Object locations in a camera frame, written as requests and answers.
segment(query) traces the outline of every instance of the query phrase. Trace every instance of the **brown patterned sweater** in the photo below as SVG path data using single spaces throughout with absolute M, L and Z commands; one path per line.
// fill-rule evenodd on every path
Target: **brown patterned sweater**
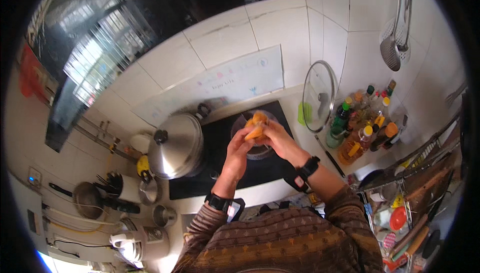
M 345 186 L 325 207 L 279 209 L 249 222 L 202 206 L 173 272 L 382 272 L 378 242 L 359 198 Z

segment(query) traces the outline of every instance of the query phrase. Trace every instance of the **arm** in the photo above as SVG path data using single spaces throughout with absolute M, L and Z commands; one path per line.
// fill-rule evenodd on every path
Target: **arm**
M 221 198 L 233 199 L 237 183 L 247 168 L 247 152 L 254 145 L 253 140 L 244 140 L 245 135 L 252 129 L 253 127 L 241 129 L 233 136 L 226 149 L 227 155 L 222 173 L 212 188 L 213 194 Z M 211 208 L 208 203 L 202 205 L 190 226 L 187 227 L 187 233 L 183 235 L 185 243 L 173 272 L 180 272 L 184 266 L 197 258 L 217 229 L 227 222 L 226 218 L 225 213 Z
M 262 144 L 272 146 L 278 156 L 300 168 L 311 155 L 301 149 L 283 126 L 270 122 L 264 129 L 269 139 Z M 308 183 L 317 196 L 325 202 L 326 219 L 341 228 L 357 245 L 358 262 L 366 272 L 382 272 L 382 260 L 378 242 L 363 216 L 363 204 L 340 177 L 318 164 Z

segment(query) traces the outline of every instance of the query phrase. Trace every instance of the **hand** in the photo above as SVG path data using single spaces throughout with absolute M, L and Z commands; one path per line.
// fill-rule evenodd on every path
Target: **hand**
M 308 152 L 297 145 L 281 124 L 270 120 L 268 125 L 264 126 L 263 132 L 268 138 L 258 140 L 256 143 L 271 146 L 278 156 L 286 159 L 294 167 L 302 167 L 311 157 Z
M 253 129 L 253 126 L 243 128 L 233 136 L 226 149 L 227 155 L 221 176 L 227 175 L 237 181 L 243 177 L 247 168 L 247 152 L 255 144 L 254 140 L 245 141 L 244 138 Z

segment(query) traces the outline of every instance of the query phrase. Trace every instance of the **decorative backsplash sticker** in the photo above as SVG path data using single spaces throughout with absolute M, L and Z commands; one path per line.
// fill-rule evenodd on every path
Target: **decorative backsplash sticker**
M 194 112 L 200 102 L 215 110 L 283 87 L 278 45 L 210 68 L 141 102 L 132 111 L 159 126 L 172 113 Z

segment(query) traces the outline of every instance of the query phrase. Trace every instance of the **orange food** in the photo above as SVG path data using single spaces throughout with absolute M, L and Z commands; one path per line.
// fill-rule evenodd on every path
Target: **orange food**
M 263 112 L 256 111 L 253 118 L 249 119 L 245 124 L 245 127 L 255 126 L 255 129 L 245 136 L 245 140 L 266 138 L 263 134 L 264 129 L 262 127 L 262 124 L 268 124 L 268 117 Z

